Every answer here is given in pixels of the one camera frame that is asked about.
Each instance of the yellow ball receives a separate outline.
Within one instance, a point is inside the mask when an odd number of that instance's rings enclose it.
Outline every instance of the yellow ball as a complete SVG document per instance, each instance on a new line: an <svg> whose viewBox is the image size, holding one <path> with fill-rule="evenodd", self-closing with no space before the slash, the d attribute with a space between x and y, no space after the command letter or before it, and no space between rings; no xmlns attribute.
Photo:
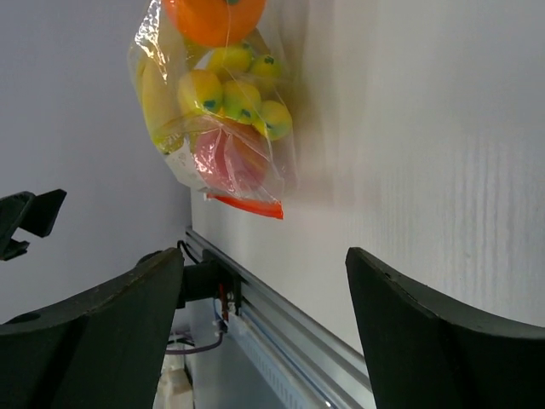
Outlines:
<svg viewBox="0 0 545 409"><path fill-rule="evenodd" d="M178 103L182 114L218 113L223 89L220 80L207 70L192 70L178 82Z"/></svg>
<svg viewBox="0 0 545 409"><path fill-rule="evenodd" d="M254 127L269 141L287 136L293 128L293 119L288 108L280 102L263 101L254 121Z"/></svg>
<svg viewBox="0 0 545 409"><path fill-rule="evenodd" d="M215 49L210 56L207 70L215 72L220 81L227 81L233 75L247 72L252 62L249 46L239 44Z"/></svg>
<svg viewBox="0 0 545 409"><path fill-rule="evenodd" d="M263 97L269 96L275 84L282 75L280 62L271 55L260 55L252 63L248 73L253 76L255 83Z"/></svg>
<svg viewBox="0 0 545 409"><path fill-rule="evenodd" d="M257 88L245 81L227 81L223 84L223 114L241 124L252 124L261 108Z"/></svg>

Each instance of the white surface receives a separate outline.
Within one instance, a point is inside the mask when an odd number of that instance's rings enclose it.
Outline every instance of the white surface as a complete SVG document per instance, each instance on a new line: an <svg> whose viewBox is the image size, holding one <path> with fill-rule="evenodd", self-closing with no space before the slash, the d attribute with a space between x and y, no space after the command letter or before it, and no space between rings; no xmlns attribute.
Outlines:
<svg viewBox="0 0 545 409"><path fill-rule="evenodd" d="M283 4L301 190L283 222L194 195L194 229L358 350L349 246L545 325L545 2Z"/></svg>
<svg viewBox="0 0 545 409"><path fill-rule="evenodd" d="M189 192L146 132L126 54L147 0L2 2L0 197L68 192L50 237L0 262L0 322L175 245Z"/></svg>

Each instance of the black bracket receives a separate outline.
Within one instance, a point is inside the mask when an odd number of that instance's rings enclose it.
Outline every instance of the black bracket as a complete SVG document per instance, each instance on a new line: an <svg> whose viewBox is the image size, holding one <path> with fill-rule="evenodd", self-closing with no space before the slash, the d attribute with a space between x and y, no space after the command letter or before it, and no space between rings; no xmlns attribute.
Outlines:
<svg viewBox="0 0 545 409"><path fill-rule="evenodd" d="M58 189L35 195L21 192L0 199L0 260L26 254L27 241L12 239L17 228L40 238L51 234L66 192Z"/></svg>

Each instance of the white wall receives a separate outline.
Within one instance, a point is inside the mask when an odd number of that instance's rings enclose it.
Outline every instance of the white wall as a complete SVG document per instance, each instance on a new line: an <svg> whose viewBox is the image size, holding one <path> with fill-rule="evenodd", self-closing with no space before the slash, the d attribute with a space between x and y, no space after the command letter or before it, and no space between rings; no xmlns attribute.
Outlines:
<svg viewBox="0 0 545 409"><path fill-rule="evenodd" d="M0 262L0 321L131 269L190 222L189 193L149 142L129 81L126 54L145 8L0 5L0 197L68 192L52 235Z"/></svg>

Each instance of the metal rail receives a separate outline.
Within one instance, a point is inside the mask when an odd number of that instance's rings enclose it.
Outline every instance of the metal rail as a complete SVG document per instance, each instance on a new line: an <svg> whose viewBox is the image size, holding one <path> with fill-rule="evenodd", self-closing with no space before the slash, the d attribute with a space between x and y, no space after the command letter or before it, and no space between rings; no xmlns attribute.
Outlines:
<svg viewBox="0 0 545 409"><path fill-rule="evenodd" d="M293 400L293 406L283 400L287 407L376 408L369 373L361 354L191 228L186 230L186 242L198 259L203 250L210 251L243 279L243 304L239 317L242 321L236 320L237 325L244 322L251 328L248 332L254 334L251 345L260 347L261 353L267 354L269 363L276 366L273 368L275 373L288 374L272 377L272 384L267 376L266 380L275 391L299 385L297 396L307 400L302 406L298 400ZM255 348L252 348L252 354L254 358L259 355ZM257 366L263 361L262 358L255 360L249 357ZM290 379L293 376L297 377L296 382ZM288 384L280 385L278 389L278 382Z"/></svg>

